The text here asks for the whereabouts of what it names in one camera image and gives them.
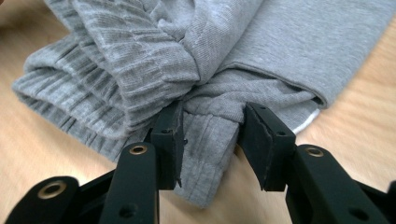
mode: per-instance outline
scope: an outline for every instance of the light wood tabletop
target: light wood tabletop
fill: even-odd
[[[42,1],[0,6],[0,222],[36,183],[71,175],[79,184],[115,164],[20,103],[11,83],[26,57],[67,34]],[[396,18],[335,104],[298,134],[297,144],[328,149],[354,178],[386,191],[396,179]],[[199,209],[161,191],[161,223],[290,223],[285,193],[260,191],[241,149],[235,150],[214,202]]]

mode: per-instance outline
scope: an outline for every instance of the gray fabric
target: gray fabric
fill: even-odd
[[[48,0],[70,30],[31,55],[13,90],[34,111],[116,161],[157,113],[183,99],[183,188],[208,206],[246,102],[295,132],[330,106],[396,8],[383,1]]]

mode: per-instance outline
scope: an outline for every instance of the wooden surface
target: wooden surface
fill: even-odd
[[[54,175],[84,184],[115,164],[62,133],[20,103],[11,83],[26,57],[67,34],[41,1],[0,6],[0,222],[24,193]],[[336,103],[302,133],[298,144],[327,148],[359,181],[386,190],[396,179],[396,18]],[[215,201],[198,209],[161,192],[161,223],[290,223],[283,193],[266,193],[240,149]]]

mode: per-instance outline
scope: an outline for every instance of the gray cloth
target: gray cloth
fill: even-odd
[[[117,161],[156,114],[184,105],[183,188],[213,199],[246,102],[296,133],[359,69],[396,8],[382,1],[48,0],[70,30],[31,55],[13,90],[34,111]]]

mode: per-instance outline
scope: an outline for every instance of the ribbed fabric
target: ribbed fabric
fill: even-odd
[[[393,0],[48,0],[70,35],[31,55],[21,101],[112,161],[158,112],[184,101],[175,192],[205,207],[229,164],[246,102],[295,132],[329,107],[396,8]]]

